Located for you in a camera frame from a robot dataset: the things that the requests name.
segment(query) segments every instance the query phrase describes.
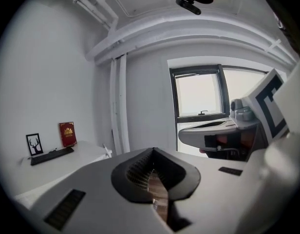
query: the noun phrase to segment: white desk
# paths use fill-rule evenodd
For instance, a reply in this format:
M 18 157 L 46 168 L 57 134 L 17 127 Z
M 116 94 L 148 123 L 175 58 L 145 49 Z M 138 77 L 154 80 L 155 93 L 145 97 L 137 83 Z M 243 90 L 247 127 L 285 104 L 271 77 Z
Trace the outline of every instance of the white desk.
M 31 160 L 24 158 L 22 163 L 6 174 L 5 186 L 9 194 L 18 202 L 30 208 L 35 200 L 49 188 L 79 168 L 108 158 L 105 149 L 86 141 L 79 141 L 72 147 L 73 153 L 31 166 Z

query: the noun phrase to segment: keyboard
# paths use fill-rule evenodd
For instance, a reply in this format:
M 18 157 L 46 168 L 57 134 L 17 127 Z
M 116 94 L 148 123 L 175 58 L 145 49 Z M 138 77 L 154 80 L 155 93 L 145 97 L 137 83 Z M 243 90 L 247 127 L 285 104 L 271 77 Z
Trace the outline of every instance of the keyboard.
M 67 147 L 67 148 L 64 148 L 64 149 L 61 149 L 61 150 L 58 150 L 58 151 L 49 152 L 45 155 L 41 155 L 41 156 L 38 156 L 38 157 L 33 157 L 33 158 L 31 158 L 31 165 L 35 166 L 37 164 L 46 162 L 48 160 L 58 158 L 58 157 L 66 155 L 66 154 L 70 154 L 72 152 L 74 152 L 74 150 L 71 147 Z

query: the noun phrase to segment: ceiling-mounted camera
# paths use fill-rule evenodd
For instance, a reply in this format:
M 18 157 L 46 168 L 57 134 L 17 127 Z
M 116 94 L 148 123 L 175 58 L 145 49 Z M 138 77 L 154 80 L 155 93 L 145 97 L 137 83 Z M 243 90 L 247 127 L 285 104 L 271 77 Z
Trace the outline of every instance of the ceiling-mounted camera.
M 176 3 L 196 15 L 201 14 L 201 10 L 194 6 L 194 0 L 176 0 Z

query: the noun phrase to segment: window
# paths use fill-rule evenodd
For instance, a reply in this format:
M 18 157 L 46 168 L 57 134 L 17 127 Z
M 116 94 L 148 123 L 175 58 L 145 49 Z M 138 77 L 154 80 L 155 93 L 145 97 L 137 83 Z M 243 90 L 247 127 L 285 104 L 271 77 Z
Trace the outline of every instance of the window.
M 176 148 L 197 156 L 199 149 L 178 139 L 181 129 L 230 115 L 230 101 L 242 98 L 267 72 L 209 65 L 170 69 L 174 100 Z

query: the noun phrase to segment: white robot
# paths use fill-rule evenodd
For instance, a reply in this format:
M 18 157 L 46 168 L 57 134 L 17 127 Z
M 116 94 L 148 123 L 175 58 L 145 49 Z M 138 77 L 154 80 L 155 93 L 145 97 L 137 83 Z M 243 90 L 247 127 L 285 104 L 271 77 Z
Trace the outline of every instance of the white robot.
M 79 169 L 42 195 L 31 211 L 20 210 L 41 233 L 263 233 L 300 186 L 300 63 L 281 87 L 279 80 L 270 72 L 233 102 L 229 119 L 179 135 L 184 143 L 220 152 L 216 139 L 208 147 L 203 137 L 254 128 L 262 141 L 244 161 L 158 148 L 134 151 Z M 167 223 L 147 191 L 153 169 L 168 191 Z

